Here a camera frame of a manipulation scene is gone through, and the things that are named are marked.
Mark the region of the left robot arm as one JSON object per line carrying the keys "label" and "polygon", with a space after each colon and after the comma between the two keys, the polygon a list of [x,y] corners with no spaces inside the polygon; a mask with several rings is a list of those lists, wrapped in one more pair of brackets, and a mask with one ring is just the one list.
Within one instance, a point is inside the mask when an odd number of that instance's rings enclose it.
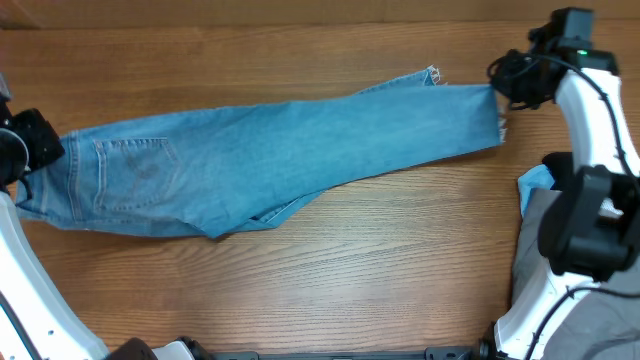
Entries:
{"label": "left robot arm", "polygon": [[8,186],[64,154],[39,111],[11,114],[1,98],[1,356],[5,359],[209,359],[196,341],[151,348],[132,338],[114,351],[73,313],[35,255]]}

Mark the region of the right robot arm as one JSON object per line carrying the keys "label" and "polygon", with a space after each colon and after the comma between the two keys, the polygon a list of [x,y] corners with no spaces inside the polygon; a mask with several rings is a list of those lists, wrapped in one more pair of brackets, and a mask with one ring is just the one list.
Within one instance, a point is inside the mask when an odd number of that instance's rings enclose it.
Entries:
{"label": "right robot arm", "polygon": [[528,34],[526,52],[491,63],[512,111],[558,105],[572,145],[568,176],[537,232],[541,255],[510,310],[465,359],[534,359],[589,293],[639,256],[639,156],[620,100],[615,56],[592,43],[594,14],[568,7]]}

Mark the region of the blue denim jeans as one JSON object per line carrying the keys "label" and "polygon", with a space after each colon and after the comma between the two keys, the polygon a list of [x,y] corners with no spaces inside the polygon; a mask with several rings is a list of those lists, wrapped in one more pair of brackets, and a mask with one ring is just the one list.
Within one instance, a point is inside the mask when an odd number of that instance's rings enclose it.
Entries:
{"label": "blue denim jeans", "polygon": [[215,238],[272,229],[325,190],[501,142],[487,85],[429,70],[354,95],[230,106],[74,131],[18,214],[65,230]]}

